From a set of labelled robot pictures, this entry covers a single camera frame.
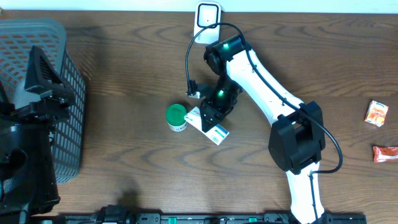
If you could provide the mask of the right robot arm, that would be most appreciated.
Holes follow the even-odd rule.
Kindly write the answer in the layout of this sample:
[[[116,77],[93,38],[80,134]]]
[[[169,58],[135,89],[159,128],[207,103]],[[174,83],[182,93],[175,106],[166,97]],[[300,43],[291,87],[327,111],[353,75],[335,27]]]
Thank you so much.
[[[219,79],[215,88],[205,92],[200,105],[202,131],[208,132],[232,112],[237,96],[245,90],[270,123],[268,149],[287,175],[292,215],[299,223],[321,220],[325,210],[316,171],[325,135],[320,128],[320,107],[289,93],[264,68],[255,51],[243,45],[240,35],[207,45],[203,58]]]

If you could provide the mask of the green lid jar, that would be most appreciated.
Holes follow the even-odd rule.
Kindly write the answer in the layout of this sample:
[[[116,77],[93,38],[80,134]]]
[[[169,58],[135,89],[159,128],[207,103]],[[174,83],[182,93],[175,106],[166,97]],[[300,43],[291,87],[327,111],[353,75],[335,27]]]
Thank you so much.
[[[183,105],[170,105],[165,112],[165,118],[169,125],[169,128],[175,132],[181,132],[186,129],[188,125],[188,123],[184,119],[186,114],[187,110]]]

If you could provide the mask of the white medicine box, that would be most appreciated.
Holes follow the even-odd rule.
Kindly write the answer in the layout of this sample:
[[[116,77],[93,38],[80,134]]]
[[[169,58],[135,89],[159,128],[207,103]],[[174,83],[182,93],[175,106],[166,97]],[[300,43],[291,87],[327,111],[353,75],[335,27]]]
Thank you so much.
[[[217,146],[219,146],[229,135],[229,131],[227,131],[220,124],[217,124],[215,127],[211,128],[209,131],[204,132],[201,129],[201,116],[200,109],[198,107],[194,107],[190,112],[188,112],[184,116],[184,120],[203,133],[207,138],[209,138],[212,142],[214,142]]]

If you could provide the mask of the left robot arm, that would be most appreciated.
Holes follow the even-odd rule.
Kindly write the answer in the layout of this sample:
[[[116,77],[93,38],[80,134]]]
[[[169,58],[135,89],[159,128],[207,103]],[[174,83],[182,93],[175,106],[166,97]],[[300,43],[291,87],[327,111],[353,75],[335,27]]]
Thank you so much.
[[[1,223],[29,223],[60,201],[49,133],[70,118],[75,94],[37,46],[30,50],[24,89],[39,100],[21,108],[1,91]]]

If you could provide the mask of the orange tissue pack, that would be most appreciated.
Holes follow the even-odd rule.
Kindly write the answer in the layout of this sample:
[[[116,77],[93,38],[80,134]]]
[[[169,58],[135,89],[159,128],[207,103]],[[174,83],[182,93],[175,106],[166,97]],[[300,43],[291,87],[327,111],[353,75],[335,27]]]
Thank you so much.
[[[388,109],[389,107],[387,105],[372,100],[369,104],[364,121],[377,127],[381,127],[385,122]]]

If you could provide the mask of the orange snack bar wrapper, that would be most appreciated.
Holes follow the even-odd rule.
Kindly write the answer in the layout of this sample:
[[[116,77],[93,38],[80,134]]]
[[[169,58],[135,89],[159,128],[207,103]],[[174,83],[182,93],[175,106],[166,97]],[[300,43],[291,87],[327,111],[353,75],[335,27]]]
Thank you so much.
[[[382,163],[397,160],[397,146],[393,147],[380,147],[373,146],[374,163]]]

